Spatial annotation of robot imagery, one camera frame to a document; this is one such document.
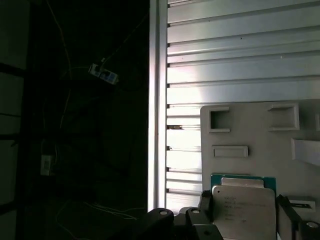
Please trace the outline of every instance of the metal frame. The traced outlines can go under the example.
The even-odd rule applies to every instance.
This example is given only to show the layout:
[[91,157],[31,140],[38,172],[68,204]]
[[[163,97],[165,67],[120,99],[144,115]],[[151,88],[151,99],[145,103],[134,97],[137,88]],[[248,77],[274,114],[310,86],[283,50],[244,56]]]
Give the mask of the metal frame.
[[150,0],[148,211],[166,207],[167,0]]
[[16,211],[16,223],[15,223],[15,239],[24,239],[25,235],[25,208],[27,200],[25,199],[25,176],[26,176],[26,160],[29,156],[30,143],[28,136],[31,134],[30,123],[32,119],[32,112],[30,111],[32,96],[32,83],[30,70],[33,64],[33,36],[35,36],[35,29],[33,24],[37,20],[34,14],[38,6],[30,4],[29,14],[29,33],[28,33],[28,47],[26,56],[26,70],[14,67],[5,63],[0,63],[0,73],[13,75],[22,78],[23,80],[23,96],[21,103],[21,116],[2,113],[2,115],[8,117],[21,117],[20,131],[19,133],[1,134],[0,141],[17,140],[17,137],[21,136],[19,141],[17,160],[16,160],[16,175],[15,175],[15,189],[14,199],[11,202],[0,205],[0,216]]

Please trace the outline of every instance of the cable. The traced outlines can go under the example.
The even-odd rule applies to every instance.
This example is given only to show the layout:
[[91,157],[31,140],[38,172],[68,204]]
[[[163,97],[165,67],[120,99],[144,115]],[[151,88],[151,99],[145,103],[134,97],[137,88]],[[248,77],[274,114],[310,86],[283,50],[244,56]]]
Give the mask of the cable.
[[57,164],[57,161],[58,161],[57,144],[54,145],[54,150],[55,150],[54,165],[56,165],[56,164]]
[[[88,66],[74,66],[74,67],[72,67],[71,69],[89,69],[89,67],[88,67]],[[59,79],[64,78],[67,73],[68,73],[68,70],[65,71],[65,72],[60,76]]]
[[[64,37],[64,32],[62,31],[62,28],[54,14],[54,11],[52,10],[51,6],[50,6],[50,3],[49,3],[49,0],[46,0],[46,3],[50,9],[50,12],[53,16],[53,19],[57,25],[57,27],[59,28],[59,31],[60,31],[60,36],[61,36],[61,40],[62,40],[62,44],[63,44],[63,47],[64,47],[64,51],[65,51],[65,56],[66,56],[66,59],[68,61],[68,65],[69,65],[69,76],[70,76],[70,80],[72,80],[72,73],[71,73],[71,62],[70,62],[70,57],[69,57],[69,53],[68,53],[68,50],[67,50],[67,46],[66,46],[66,41],[65,41],[65,37]],[[64,121],[64,116],[65,116],[65,112],[67,110],[67,106],[68,106],[68,103],[69,103],[69,99],[70,99],[70,95],[71,95],[71,88],[69,88],[69,92],[68,92],[68,97],[66,98],[66,101],[65,101],[65,106],[64,106],[64,110],[63,110],[63,114],[62,114],[62,117],[61,117],[61,121],[60,121],[60,128],[62,127],[62,123]]]
[[70,234],[71,237],[72,237],[74,240],[90,240],[90,239],[88,239],[88,238],[82,238],[82,237],[81,237],[81,238],[77,238],[77,237],[75,237],[75,235],[73,235],[73,233],[72,233],[69,229],[67,229],[66,227],[62,226],[62,225],[59,223],[58,217],[59,217],[60,213],[62,212],[62,210],[67,206],[68,203],[70,203],[70,200],[67,200],[67,201],[62,205],[62,207],[60,208],[60,210],[58,211],[58,213],[57,213],[56,216],[55,216],[55,222],[59,225],[60,228],[62,228],[62,229],[65,230],[68,234]]
[[102,206],[102,205],[100,205],[98,203],[95,203],[94,205],[97,206],[97,207],[103,208],[103,209],[110,209],[112,211],[117,211],[117,212],[120,212],[120,213],[126,213],[126,212],[129,212],[129,211],[132,211],[132,210],[144,210],[145,209],[144,207],[134,207],[134,208],[129,208],[127,210],[118,210],[118,209],[114,209],[114,208],[111,208],[111,207]]
[[44,142],[45,142],[45,140],[42,139],[42,141],[41,141],[41,157],[44,154]]
[[134,32],[144,23],[146,18],[148,17],[149,12],[142,18],[142,20],[139,22],[139,24],[132,30],[132,32],[125,38],[125,40],[122,42],[122,44],[111,54],[109,55],[102,63],[101,68],[111,59],[122,47],[123,45],[129,40],[129,38],[134,34]]
[[45,117],[45,104],[47,102],[47,99],[46,98],[43,102],[43,105],[42,105],[42,121],[43,121],[43,129],[46,129],[46,117]]
[[115,215],[115,216],[118,216],[118,217],[126,216],[126,217],[122,217],[122,218],[127,219],[127,220],[129,220],[129,219],[137,220],[136,217],[131,216],[131,215],[128,215],[128,214],[124,214],[124,213],[120,213],[120,212],[114,212],[114,211],[108,211],[108,210],[106,210],[106,209],[103,209],[103,208],[100,208],[100,207],[91,205],[91,204],[89,204],[89,203],[87,203],[87,202],[85,202],[84,204],[88,205],[88,206],[91,207],[91,208],[94,208],[94,209],[97,209],[97,210],[100,210],[100,211],[102,211],[102,212],[106,212],[106,213],[108,213],[108,214],[112,214],[112,215]]

